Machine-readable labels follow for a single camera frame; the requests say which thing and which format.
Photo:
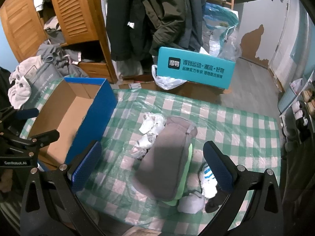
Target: teal box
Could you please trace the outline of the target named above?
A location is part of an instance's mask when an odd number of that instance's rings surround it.
[[[191,52],[161,47],[157,60],[157,75],[198,82],[228,89],[235,62]]]

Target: gray folded garment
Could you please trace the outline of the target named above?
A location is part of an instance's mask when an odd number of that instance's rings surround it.
[[[149,198],[173,200],[188,160],[191,138],[196,135],[193,122],[179,116],[168,117],[132,179],[134,188]]]

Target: brown shoe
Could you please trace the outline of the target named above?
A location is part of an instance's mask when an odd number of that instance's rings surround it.
[[[315,98],[315,92],[311,89],[302,91],[302,96],[306,103],[310,102],[313,98]]]
[[[308,102],[308,111],[312,118],[315,120],[315,100]]]

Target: blue gripper pad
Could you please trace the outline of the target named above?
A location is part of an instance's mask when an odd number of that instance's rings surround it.
[[[77,157],[77,160],[74,159],[75,162],[68,171],[68,178],[71,180],[71,190],[73,193],[83,190],[86,181],[99,161],[102,155],[100,142],[92,141],[82,154]]]
[[[237,178],[236,166],[228,156],[221,153],[213,141],[204,144],[203,153],[221,190],[230,194]]]

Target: person's hand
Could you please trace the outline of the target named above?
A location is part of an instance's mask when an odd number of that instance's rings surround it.
[[[12,188],[12,174],[13,170],[6,169],[1,175],[0,181],[0,191],[3,193],[7,193],[11,191]]]

